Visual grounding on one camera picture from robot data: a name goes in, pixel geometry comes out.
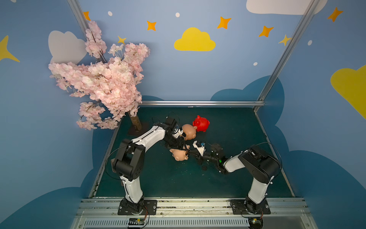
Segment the peach piggy bank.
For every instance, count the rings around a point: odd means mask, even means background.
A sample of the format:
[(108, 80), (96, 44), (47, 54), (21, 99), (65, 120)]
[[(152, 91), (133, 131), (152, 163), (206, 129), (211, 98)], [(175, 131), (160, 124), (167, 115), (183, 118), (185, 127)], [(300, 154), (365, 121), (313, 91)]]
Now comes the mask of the peach piggy bank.
[(185, 141), (196, 138), (197, 127), (192, 126), (190, 124), (185, 124), (182, 126), (182, 130), (185, 134), (185, 136), (184, 136)]

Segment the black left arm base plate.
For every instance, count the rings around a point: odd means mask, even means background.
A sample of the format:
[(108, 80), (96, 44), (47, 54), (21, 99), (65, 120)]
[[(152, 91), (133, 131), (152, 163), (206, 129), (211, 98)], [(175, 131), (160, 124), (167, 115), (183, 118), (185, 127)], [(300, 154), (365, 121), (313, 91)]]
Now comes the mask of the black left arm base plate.
[(118, 215), (155, 215), (157, 210), (157, 200), (140, 200), (132, 203), (127, 199), (122, 199), (119, 205)]

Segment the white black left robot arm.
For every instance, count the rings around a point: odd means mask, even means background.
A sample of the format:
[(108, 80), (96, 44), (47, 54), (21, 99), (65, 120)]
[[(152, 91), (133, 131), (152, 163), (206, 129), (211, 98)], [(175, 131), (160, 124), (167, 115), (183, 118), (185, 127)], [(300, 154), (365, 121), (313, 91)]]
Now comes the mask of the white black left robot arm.
[(155, 124), (141, 136), (122, 141), (115, 158), (111, 160), (112, 171), (119, 175), (125, 190), (125, 197), (120, 202), (119, 215), (140, 215), (147, 209), (140, 184), (146, 152), (163, 140), (177, 161), (187, 160), (189, 146), (185, 142), (195, 137), (196, 127), (180, 127), (175, 119), (167, 117), (164, 123)]

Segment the red piggy bank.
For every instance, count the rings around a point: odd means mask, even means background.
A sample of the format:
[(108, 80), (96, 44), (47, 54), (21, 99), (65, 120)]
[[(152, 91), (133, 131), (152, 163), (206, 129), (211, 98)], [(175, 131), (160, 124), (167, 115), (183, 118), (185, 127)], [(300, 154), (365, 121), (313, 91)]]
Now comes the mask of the red piggy bank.
[(209, 128), (210, 121), (204, 117), (197, 116), (197, 118), (193, 121), (193, 127), (196, 127), (197, 132), (206, 132)]

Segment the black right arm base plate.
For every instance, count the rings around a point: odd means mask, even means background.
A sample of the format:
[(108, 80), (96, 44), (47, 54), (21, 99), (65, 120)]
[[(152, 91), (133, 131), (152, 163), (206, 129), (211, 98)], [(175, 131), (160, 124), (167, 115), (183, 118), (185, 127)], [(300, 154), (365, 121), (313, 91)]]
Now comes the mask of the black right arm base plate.
[(232, 199), (230, 200), (230, 207), (232, 208), (234, 215), (269, 215), (271, 210), (267, 199), (265, 198), (259, 204), (254, 203), (252, 200), (246, 199)]

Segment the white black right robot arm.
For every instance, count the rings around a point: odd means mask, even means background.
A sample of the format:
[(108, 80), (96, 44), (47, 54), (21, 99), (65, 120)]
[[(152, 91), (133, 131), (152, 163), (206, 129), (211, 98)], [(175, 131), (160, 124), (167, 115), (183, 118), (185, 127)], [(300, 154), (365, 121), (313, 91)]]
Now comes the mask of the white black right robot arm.
[(252, 175), (253, 182), (245, 199), (232, 199), (230, 206), (234, 215), (269, 215), (269, 204), (266, 200), (267, 189), (272, 180), (281, 173), (282, 164), (259, 145), (254, 145), (240, 154), (226, 158), (219, 144), (211, 145), (206, 151), (206, 144), (194, 141), (194, 149), (187, 151), (188, 156), (194, 156), (198, 164), (211, 162), (221, 174), (233, 173), (239, 169), (247, 169)]

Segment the pink piggy bank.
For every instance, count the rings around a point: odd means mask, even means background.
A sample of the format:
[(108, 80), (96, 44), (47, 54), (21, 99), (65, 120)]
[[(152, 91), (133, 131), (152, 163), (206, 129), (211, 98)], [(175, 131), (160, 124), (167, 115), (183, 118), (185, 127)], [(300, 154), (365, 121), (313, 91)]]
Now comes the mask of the pink piggy bank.
[(170, 149), (169, 151), (176, 161), (188, 160), (188, 150)]

